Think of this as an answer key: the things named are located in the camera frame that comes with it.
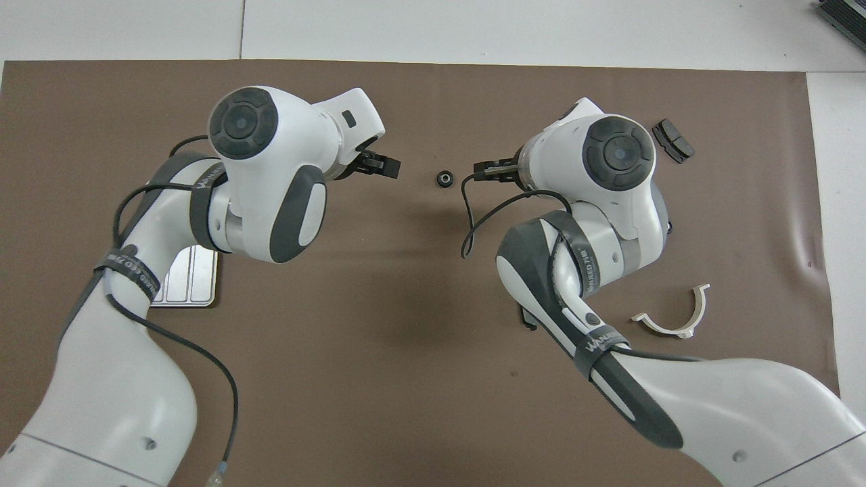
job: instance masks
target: black cable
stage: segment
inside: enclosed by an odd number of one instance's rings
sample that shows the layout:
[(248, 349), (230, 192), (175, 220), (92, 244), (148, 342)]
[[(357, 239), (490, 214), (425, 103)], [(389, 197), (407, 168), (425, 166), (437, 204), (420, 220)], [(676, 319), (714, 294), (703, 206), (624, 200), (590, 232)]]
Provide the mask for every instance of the black cable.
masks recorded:
[[(469, 215), (469, 228), (472, 229), (473, 225), (475, 225), (475, 217), (472, 215), (472, 208), (469, 206), (469, 197), (466, 196), (466, 183), (468, 183), (472, 178), (474, 178), (474, 174), (469, 174), (461, 183), (460, 183), (460, 194), (463, 195), (463, 203), (466, 205), (466, 213)], [(473, 234), (469, 238), (469, 247), (466, 249), (466, 255), (468, 256), (472, 253), (472, 247), (475, 245), (475, 234)]]
[(122, 304), (120, 304), (116, 299), (114, 299), (114, 296), (111, 295), (110, 293), (106, 294), (106, 299), (108, 300), (109, 303), (111, 303), (111, 305), (114, 309), (117, 309), (118, 312), (120, 312), (126, 318), (129, 318), (130, 320), (133, 320), (133, 321), (137, 322), (138, 324), (143, 325), (144, 327), (146, 327), (146, 328), (148, 328), (148, 329), (150, 329), (150, 330), (152, 330), (158, 334), (163, 335), (165, 338), (168, 338), (170, 340), (174, 340), (177, 343), (180, 343), (181, 345), (183, 345), (185, 347), (192, 348), (196, 352), (199, 352), (201, 355), (203, 355), (204, 358), (213, 362), (217, 367), (219, 367), (219, 369), (221, 371), (223, 371), (223, 375), (225, 375), (225, 378), (229, 381), (229, 385), (231, 386), (231, 395), (232, 395), (232, 398), (234, 400), (232, 418), (231, 418), (231, 431), (229, 432), (229, 441), (228, 441), (228, 443), (226, 443), (225, 452), (223, 453), (223, 461), (228, 462), (229, 461), (229, 454), (231, 453), (231, 446), (235, 443), (235, 432), (237, 431), (237, 412), (238, 412), (237, 384), (235, 383), (235, 378), (231, 376), (231, 372), (229, 372), (229, 369), (217, 357), (215, 357), (211, 352), (208, 352), (204, 348), (199, 347), (195, 343), (185, 339), (184, 337), (182, 337), (178, 334), (174, 334), (174, 333), (168, 331), (167, 329), (160, 327), (158, 324), (154, 323), (153, 321), (149, 321), (145, 318), (142, 318), (141, 316), (136, 315), (135, 313), (133, 313), (129, 309), (126, 309)]
[(112, 223), (112, 243), (115, 249), (119, 249), (123, 242), (120, 240), (120, 217), (123, 216), (123, 210), (129, 205), (129, 202), (132, 201), (133, 198), (138, 196), (140, 193), (153, 191), (153, 190), (184, 190), (191, 191), (191, 185), (180, 185), (177, 183), (162, 183), (157, 185), (143, 185), (137, 190), (126, 195), (126, 198), (123, 198), (123, 201), (120, 202), (120, 205), (117, 207), (117, 210), (114, 212), (114, 221)]
[(470, 239), (473, 239), (473, 235), (475, 234), (475, 231), (478, 230), (478, 228), (481, 227), (484, 224), (484, 222), (488, 221), (490, 219), (490, 217), (492, 217), (497, 211), (501, 210), (502, 208), (505, 208), (506, 206), (512, 204), (515, 201), (520, 201), (523, 198), (529, 198), (531, 196), (536, 196), (536, 195), (547, 195), (547, 196), (552, 196), (552, 197), (558, 199), (559, 202), (562, 203), (562, 205), (565, 207), (565, 212), (567, 212), (569, 215), (572, 214), (572, 205), (568, 202), (567, 199), (565, 199), (564, 196), (562, 196), (561, 194), (559, 194), (557, 192), (552, 192), (552, 191), (548, 191), (548, 190), (531, 190), (528, 192), (522, 192), (519, 195), (512, 196), (511, 198), (506, 199), (502, 203), (499, 203), (493, 210), (488, 211), (487, 215), (484, 215), (483, 217), (481, 217), (481, 219), (478, 220), (477, 224), (472, 225), (472, 227), (469, 229), (469, 233), (466, 234), (466, 238), (463, 239), (463, 244), (460, 246), (460, 256), (464, 259), (467, 256), (469, 256), (469, 253), (467, 252), (467, 249), (466, 249), (466, 244), (469, 242)]
[(631, 348), (622, 348), (613, 346), (611, 347), (611, 351), (616, 352), (618, 354), (623, 355), (631, 355), (632, 357), (640, 357), (642, 359), (655, 359), (655, 360), (670, 360), (674, 362), (703, 362), (706, 359), (701, 359), (698, 357), (688, 357), (684, 355), (667, 355), (667, 354), (655, 354), (653, 352), (642, 352), (640, 350), (632, 350)]
[(195, 135), (193, 137), (190, 137), (189, 139), (183, 139), (180, 142), (178, 142), (178, 144), (171, 149), (171, 152), (168, 153), (168, 157), (173, 156), (174, 154), (176, 154), (178, 152), (178, 150), (180, 150), (181, 147), (183, 147), (187, 144), (190, 144), (191, 142), (195, 142), (196, 140), (207, 140), (207, 139), (208, 139), (207, 135)]

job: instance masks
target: silver metal plate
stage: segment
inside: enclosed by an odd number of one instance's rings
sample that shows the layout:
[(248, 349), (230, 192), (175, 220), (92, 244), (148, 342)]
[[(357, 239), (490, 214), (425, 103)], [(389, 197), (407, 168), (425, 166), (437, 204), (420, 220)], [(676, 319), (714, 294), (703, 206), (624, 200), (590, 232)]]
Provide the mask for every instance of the silver metal plate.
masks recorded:
[(217, 298), (217, 253), (195, 245), (181, 250), (151, 308), (203, 308)]

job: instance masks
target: white curved bracket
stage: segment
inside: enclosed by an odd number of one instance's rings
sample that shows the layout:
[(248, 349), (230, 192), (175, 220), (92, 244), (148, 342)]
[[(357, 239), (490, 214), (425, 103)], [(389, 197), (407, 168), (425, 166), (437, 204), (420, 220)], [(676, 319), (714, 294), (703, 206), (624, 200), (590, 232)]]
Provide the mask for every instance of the white curved bracket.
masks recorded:
[(709, 288), (709, 284), (702, 284), (700, 286), (695, 286), (692, 290), (695, 292), (695, 312), (692, 313), (692, 317), (686, 322), (685, 325), (675, 329), (667, 329), (662, 328), (650, 318), (646, 313), (641, 313), (640, 315), (634, 315), (631, 317), (632, 321), (642, 321), (644, 325), (650, 327), (651, 329), (657, 331), (661, 334), (675, 334), (680, 338), (691, 338), (695, 336), (695, 327), (698, 326), (698, 323), (701, 322), (701, 318), (703, 318), (704, 311), (707, 309), (707, 295), (704, 294), (704, 289)]

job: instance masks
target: brown leather mat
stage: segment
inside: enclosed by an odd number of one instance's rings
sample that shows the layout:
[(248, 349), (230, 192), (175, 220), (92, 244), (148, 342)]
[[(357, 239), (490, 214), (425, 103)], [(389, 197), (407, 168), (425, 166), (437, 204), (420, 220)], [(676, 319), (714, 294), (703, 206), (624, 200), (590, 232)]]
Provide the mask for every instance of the brown leather mat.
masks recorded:
[[(717, 485), (634, 432), (501, 286), (495, 249), (554, 207), (524, 201), (467, 261), (458, 178), (510, 157), (588, 96), (647, 128), (670, 118), (697, 150), (660, 151), (675, 229), (662, 258), (589, 303), (634, 347), (757, 357), (837, 391), (803, 74), (361, 62), (7, 62), (0, 97), (0, 445), (39, 405), (67, 312), (110, 244), (115, 205), (214, 104), (249, 84), (320, 101), (356, 86), (401, 159), (398, 181), (331, 184), (309, 250), (285, 265), (222, 259), (214, 308), (151, 314), (225, 361), (241, 391), (230, 485)], [(194, 146), (207, 150), (206, 144)], [(476, 215), (518, 190), (470, 183)], [(684, 323), (687, 341), (629, 321)], [(219, 372), (173, 343), (197, 393), (196, 436), (172, 485), (203, 484), (229, 428)]]

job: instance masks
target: circular center button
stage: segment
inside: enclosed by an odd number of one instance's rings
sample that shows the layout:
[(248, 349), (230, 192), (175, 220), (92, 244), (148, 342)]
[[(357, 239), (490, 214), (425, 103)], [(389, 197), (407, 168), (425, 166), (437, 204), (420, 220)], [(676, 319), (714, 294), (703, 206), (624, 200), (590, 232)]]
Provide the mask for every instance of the circular center button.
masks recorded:
[(232, 139), (246, 139), (258, 123), (255, 110), (246, 105), (235, 105), (225, 114), (223, 128)]
[(604, 162), (611, 169), (625, 171), (641, 158), (641, 147), (636, 140), (627, 135), (614, 137), (604, 144)]

